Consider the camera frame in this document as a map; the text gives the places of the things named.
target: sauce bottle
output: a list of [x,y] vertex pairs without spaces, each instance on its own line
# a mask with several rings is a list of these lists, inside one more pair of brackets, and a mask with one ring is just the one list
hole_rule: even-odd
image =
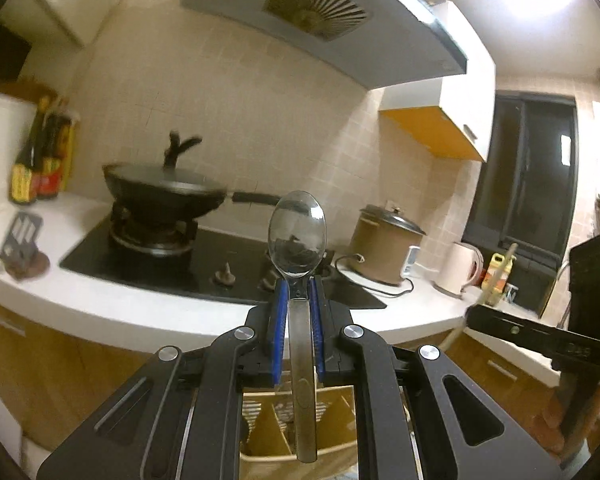
[[9,198],[19,205],[34,203],[38,195],[40,174],[42,173],[43,125],[49,105],[49,97],[45,96],[40,99],[29,137],[11,168]]
[[59,138],[62,132],[71,125],[69,118],[62,113],[62,103],[52,110],[46,118],[44,127],[44,143],[42,146],[42,175],[38,187],[38,198],[46,200],[55,198],[60,191],[62,176],[62,157],[58,152]]

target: spoon handle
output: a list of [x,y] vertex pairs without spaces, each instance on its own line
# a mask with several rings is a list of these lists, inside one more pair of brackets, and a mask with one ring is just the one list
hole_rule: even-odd
[[314,343],[308,300],[288,302],[291,386],[294,400],[296,455],[304,463],[318,458],[315,437]]

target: power cord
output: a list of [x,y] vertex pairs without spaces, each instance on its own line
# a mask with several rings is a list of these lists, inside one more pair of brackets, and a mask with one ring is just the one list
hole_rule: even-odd
[[365,257],[360,253],[343,254],[342,256],[338,256],[335,259],[335,261],[333,262],[333,266],[336,268],[336,270],[340,273],[341,276],[343,276],[344,278],[349,280],[351,283],[354,283],[355,285],[359,285],[362,288],[366,288],[366,290],[371,290],[373,292],[377,292],[378,294],[382,294],[388,298],[400,298],[400,296],[404,296],[405,294],[409,294],[410,292],[413,292],[414,285],[413,285],[413,282],[409,278],[405,278],[405,280],[407,280],[409,283],[411,283],[411,288],[408,288],[407,290],[403,290],[402,292],[387,292],[385,290],[380,290],[379,288],[373,288],[372,286],[366,286],[366,285],[362,285],[361,283],[354,282],[349,276],[346,276],[340,270],[340,267],[338,266],[338,263],[340,262],[340,260],[349,260],[349,259],[357,260],[359,264],[361,264],[365,261]]

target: metal spoon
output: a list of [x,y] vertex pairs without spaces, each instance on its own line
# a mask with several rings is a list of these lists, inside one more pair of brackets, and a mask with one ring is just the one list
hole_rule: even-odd
[[307,277],[324,256],[327,224],[317,200],[305,191],[282,197],[269,221],[269,254],[289,287],[288,325],[296,456],[317,460],[314,344]]

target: electric kettle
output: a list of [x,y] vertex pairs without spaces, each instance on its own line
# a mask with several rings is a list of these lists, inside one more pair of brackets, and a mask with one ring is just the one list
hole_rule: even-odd
[[434,280],[434,287],[444,294],[460,298],[462,289],[480,275],[484,259],[472,245],[455,242],[446,254],[445,263]]

